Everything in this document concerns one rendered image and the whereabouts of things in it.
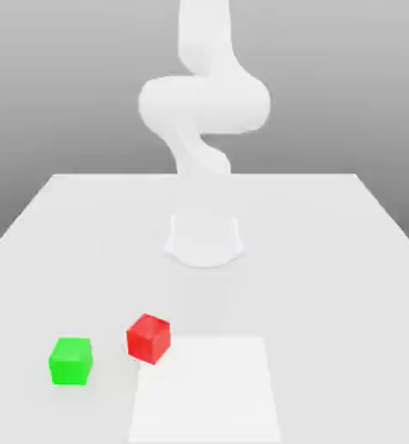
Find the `small red cube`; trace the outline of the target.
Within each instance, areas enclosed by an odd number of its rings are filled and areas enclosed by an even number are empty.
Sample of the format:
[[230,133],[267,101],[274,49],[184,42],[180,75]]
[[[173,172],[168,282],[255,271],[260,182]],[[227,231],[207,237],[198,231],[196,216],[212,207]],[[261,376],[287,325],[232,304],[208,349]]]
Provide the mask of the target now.
[[155,365],[171,346],[171,325],[145,313],[127,329],[126,340],[130,356]]

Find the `small green cube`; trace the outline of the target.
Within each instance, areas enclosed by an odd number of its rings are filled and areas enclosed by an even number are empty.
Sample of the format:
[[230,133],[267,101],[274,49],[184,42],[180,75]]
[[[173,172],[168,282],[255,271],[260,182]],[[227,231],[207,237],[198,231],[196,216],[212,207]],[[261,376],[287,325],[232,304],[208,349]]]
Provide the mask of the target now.
[[49,356],[52,383],[85,385],[93,363],[93,349],[89,338],[60,337]]

